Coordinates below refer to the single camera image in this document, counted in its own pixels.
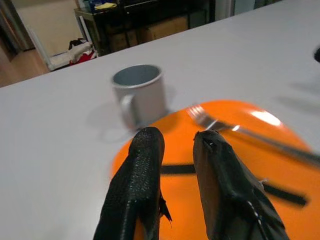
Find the black shelf unit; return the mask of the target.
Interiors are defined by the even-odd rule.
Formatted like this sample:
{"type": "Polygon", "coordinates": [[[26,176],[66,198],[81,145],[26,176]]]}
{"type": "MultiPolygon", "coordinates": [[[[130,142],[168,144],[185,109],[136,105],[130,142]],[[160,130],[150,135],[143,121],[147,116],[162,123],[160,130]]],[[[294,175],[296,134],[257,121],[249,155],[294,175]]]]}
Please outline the black shelf unit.
{"type": "Polygon", "coordinates": [[[187,17],[188,29],[212,23],[216,18],[216,0],[110,0],[117,7],[95,10],[74,9],[82,34],[91,41],[99,56],[139,44],[137,30],[176,17],[187,17]]]}

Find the cardboard box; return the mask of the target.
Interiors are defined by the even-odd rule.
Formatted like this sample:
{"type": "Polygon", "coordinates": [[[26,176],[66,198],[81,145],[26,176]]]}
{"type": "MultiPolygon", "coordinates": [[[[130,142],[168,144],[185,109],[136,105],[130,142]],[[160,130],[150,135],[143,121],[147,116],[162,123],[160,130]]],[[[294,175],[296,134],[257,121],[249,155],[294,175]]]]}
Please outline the cardboard box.
{"type": "Polygon", "coordinates": [[[184,32],[187,29],[187,17],[179,16],[141,27],[139,30],[137,30],[137,39],[139,43],[146,43],[184,32]]]}

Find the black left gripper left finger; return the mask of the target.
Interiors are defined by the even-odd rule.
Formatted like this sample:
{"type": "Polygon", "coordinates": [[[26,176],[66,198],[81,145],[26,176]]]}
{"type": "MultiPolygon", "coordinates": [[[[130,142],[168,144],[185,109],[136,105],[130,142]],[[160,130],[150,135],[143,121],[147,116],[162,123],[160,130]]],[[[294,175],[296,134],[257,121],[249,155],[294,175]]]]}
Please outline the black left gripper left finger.
{"type": "Polygon", "coordinates": [[[92,240],[159,240],[160,218],[172,220],[161,192],[164,153],[157,127],[136,133],[110,181],[92,240]]]}

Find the pile of clothes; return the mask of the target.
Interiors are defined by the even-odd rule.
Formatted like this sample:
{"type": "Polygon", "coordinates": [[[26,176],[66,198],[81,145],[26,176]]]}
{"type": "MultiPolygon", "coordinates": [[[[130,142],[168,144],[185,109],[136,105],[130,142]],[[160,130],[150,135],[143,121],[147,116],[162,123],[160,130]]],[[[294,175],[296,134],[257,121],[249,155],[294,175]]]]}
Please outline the pile of clothes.
{"type": "Polygon", "coordinates": [[[69,65],[80,64],[98,57],[98,52],[92,42],[84,38],[71,40],[68,46],[69,65]]]}

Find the silver metal fork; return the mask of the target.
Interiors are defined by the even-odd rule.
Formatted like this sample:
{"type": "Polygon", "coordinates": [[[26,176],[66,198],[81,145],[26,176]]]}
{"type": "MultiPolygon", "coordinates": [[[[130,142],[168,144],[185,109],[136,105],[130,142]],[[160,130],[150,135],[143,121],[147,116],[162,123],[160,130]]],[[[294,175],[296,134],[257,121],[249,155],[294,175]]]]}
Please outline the silver metal fork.
{"type": "Polygon", "coordinates": [[[310,152],[307,150],[303,150],[301,148],[288,145],[286,143],[271,139],[269,137],[263,136],[261,134],[255,133],[248,129],[243,128],[242,126],[236,124],[228,124],[226,122],[220,121],[218,119],[213,118],[209,115],[202,106],[193,105],[186,109],[190,118],[199,126],[203,127],[206,131],[232,131],[236,133],[240,133],[251,138],[254,138],[258,141],[262,141],[268,145],[273,146],[279,151],[291,155],[300,159],[303,162],[306,162],[310,165],[314,165],[320,168],[320,154],[316,154],[314,152],[310,152]]]}

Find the white door frame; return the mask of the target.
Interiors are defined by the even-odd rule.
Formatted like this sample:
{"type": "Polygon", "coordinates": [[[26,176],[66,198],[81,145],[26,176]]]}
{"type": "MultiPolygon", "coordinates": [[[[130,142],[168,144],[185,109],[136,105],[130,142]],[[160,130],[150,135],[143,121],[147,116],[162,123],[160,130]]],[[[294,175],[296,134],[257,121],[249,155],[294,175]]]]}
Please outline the white door frame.
{"type": "Polygon", "coordinates": [[[17,20],[22,25],[22,32],[27,35],[27,41],[32,42],[47,68],[52,72],[56,69],[52,61],[47,43],[52,39],[53,28],[49,23],[49,4],[53,0],[9,0],[17,20]]]}

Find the orange plate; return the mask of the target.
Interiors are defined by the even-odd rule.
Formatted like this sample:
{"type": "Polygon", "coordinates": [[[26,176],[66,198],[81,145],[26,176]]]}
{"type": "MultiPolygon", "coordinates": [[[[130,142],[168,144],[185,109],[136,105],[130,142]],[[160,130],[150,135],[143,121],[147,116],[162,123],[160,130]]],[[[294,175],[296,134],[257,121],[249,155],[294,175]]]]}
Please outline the orange plate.
{"type": "MultiPolygon", "coordinates": [[[[308,149],[298,135],[259,106],[237,100],[216,100],[204,102],[202,107],[222,122],[240,125],[266,137],[308,149]]],[[[165,165],[193,163],[193,139],[202,128],[186,110],[169,114],[153,125],[164,136],[165,165]]],[[[276,196],[269,197],[290,240],[320,240],[320,168],[299,162],[240,133],[224,131],[222,135],[258,179],[306,197],[304,207],[276,196]]],[[[160,183],[172,221],[161,218],[159,240],[208,240],[196,175],[165,174],[161,176],[160,183]]]]}

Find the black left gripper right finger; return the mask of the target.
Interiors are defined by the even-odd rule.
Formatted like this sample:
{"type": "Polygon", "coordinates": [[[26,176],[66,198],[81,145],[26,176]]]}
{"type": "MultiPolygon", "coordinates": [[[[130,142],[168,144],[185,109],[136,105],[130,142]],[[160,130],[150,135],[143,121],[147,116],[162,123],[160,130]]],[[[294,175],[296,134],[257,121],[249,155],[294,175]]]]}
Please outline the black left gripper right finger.
{"type": "Polygon", "coordinates": [[[193,162],[209,240],[290,240],[263,185],[219,133],[195,134],[193,162]]]}

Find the yellow cloth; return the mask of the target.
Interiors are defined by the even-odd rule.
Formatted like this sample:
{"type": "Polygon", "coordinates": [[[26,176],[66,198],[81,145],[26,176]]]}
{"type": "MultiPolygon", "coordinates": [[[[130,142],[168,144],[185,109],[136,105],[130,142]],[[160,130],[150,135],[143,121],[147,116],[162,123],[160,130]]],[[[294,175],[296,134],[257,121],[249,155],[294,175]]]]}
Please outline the yellow cloth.
{"type": "Polygon", "coordinates": [[[109,10],[109,9],[113,9],[116,8],[117,4],[116,3],[111,3],[111,2],[105,2],[103,4],[100,5],[95,5],[94,9],[96,11],[102,11],[102,10],[109,10]]]}

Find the white enamel mug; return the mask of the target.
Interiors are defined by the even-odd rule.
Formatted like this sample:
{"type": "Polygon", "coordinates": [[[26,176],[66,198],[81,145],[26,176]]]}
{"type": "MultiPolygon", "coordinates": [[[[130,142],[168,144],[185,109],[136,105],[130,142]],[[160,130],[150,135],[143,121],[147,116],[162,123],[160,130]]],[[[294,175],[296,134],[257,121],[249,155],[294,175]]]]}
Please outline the white enamel mug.
{"type": "Polygon", "coordinates": [[[168,113],[163,72],[153,64],[138,64],[116,72],[111,84],[125,125],[137,130],[168,113]]]}

